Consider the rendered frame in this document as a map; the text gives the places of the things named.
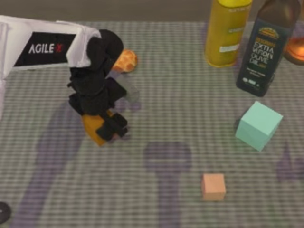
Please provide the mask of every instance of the cube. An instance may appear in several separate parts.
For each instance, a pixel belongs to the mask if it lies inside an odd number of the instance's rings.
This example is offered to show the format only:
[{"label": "cube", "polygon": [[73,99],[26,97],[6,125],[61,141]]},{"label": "cube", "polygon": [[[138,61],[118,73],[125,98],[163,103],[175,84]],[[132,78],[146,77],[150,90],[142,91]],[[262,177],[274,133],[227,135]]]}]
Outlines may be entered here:
[{"label": "cube", "polygon": [[226,195],[225,179],[221,173],[203,174],[201,187],[204,201],[222,201]]},{"label": "cube", "polygon": [[236,137],[262,151],[282,119],[281,114],[256,101],[241,118]]}]

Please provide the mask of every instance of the dark bottle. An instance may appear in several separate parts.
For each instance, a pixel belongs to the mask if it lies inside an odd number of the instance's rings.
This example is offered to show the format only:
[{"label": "dark bottle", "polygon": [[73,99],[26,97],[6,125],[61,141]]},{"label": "dark bottle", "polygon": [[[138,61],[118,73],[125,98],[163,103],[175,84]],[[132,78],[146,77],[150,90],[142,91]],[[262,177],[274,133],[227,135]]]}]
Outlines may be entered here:
[{"label": "dark bottle", "polygon": [[301,12],[302,0],[266,0],[258,12],[237,87],[264,96]]}]

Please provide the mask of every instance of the teal block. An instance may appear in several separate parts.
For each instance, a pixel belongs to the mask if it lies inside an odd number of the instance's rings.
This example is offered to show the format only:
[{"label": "teal block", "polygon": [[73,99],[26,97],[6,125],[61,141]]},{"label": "teal block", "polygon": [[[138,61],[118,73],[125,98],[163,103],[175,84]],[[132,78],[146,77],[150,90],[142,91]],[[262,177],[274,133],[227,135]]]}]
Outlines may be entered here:
[{"label": "teal block", "polygon": [[241,118],[236,137],[262,151],[275,134],[282,119],[281,114],[256,101]]}]

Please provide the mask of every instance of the yellow container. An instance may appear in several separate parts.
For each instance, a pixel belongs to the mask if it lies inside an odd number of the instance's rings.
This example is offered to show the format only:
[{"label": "yellow container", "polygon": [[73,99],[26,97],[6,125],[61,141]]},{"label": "yellow container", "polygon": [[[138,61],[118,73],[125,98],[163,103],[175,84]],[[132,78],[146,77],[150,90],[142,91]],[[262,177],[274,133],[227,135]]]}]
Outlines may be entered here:
[{"label": "yellow container", "polygon": [[234,65],[252,0],[212,0],[205,46],[207,62],[213,67]]}]

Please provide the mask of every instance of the orange cube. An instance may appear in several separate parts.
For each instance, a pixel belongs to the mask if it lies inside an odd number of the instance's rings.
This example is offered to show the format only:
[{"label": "orange cube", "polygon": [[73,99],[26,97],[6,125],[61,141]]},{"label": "orange cube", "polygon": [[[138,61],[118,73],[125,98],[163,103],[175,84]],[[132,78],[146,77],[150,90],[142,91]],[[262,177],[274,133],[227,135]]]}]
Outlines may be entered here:
[{"label": "orange cube", "polygon": [[221,173],[206,173],[202,177],[204,201],[222,201],[226,195],[225,178]]}]

